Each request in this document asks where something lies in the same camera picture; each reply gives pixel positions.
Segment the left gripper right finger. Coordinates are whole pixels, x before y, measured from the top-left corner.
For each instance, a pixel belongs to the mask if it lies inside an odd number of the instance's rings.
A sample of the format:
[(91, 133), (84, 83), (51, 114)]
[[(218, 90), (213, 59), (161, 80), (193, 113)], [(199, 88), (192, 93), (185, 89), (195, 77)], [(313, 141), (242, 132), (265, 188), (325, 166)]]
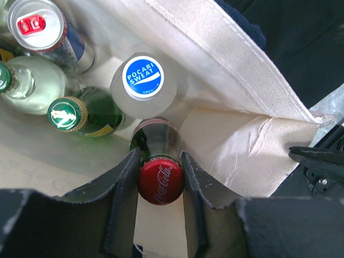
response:
[(181, 153), (183, 207), (188, 257), (244, 257), (245, 234), (236, 200), (240, 195)]

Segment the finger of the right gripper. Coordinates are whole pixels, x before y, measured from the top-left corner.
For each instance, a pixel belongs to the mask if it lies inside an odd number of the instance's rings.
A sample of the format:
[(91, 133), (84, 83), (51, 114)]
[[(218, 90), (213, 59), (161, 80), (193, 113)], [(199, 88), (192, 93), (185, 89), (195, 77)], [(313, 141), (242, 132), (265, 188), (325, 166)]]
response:
[(293, 146), (289, 157), (298, 162), (312, 196), (343, 195), (343, 119), (315, 146)]

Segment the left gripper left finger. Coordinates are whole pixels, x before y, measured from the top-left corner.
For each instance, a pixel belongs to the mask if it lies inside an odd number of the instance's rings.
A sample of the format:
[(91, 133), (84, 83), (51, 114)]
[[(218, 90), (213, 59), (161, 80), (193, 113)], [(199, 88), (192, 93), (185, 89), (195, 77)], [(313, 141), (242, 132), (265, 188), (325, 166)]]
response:
[(53, 199), (62, 225), (51, 257), (132, 257), (138, 206), (138, 148), (90, 182)]

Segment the coca-cola glass bottle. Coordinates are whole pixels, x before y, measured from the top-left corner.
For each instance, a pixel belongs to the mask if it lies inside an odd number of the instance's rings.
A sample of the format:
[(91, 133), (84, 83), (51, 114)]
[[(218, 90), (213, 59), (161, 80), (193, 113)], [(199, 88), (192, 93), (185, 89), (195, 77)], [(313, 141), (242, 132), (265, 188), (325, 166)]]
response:
[(142, 198), (154, 205), (177, 200), (184, 189), (184, 142), (174, 124), (162, 117), (142, 120), (130, 140), (129, 150), (135, 148), (140, 149), (137, 186)]

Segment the cream canvas tote bag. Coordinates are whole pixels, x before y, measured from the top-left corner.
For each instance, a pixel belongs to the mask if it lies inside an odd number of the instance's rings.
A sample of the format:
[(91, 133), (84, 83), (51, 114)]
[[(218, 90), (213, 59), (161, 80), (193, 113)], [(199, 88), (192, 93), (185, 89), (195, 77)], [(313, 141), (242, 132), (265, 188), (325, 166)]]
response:
[[(168, 118), (220, 187), (269, 197), (322, 114), (310, 112), (278, 68), (214, 1), (57, 1), (97, 54), (86, 85), (109, 88), (135, 52), (162, 54), (180, 100)], [(43, 116), (1, 104), (1, 256), (101, 257), (113, 182), (71, 202), (70, 192), (127, 157), (132, 128), (103, 137), (58, 132)]]

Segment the pocari sweat plastic bottle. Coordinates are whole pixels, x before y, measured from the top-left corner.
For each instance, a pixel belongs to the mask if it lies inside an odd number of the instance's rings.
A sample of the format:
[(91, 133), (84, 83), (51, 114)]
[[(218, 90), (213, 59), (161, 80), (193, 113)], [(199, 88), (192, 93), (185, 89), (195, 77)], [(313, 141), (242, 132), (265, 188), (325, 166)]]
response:
[(177, 84), (162, 57), (137, 52), (116, 70), (110, 91), (124, 113), (136, 119), (149, 119), (159, 116), (172, 104)]

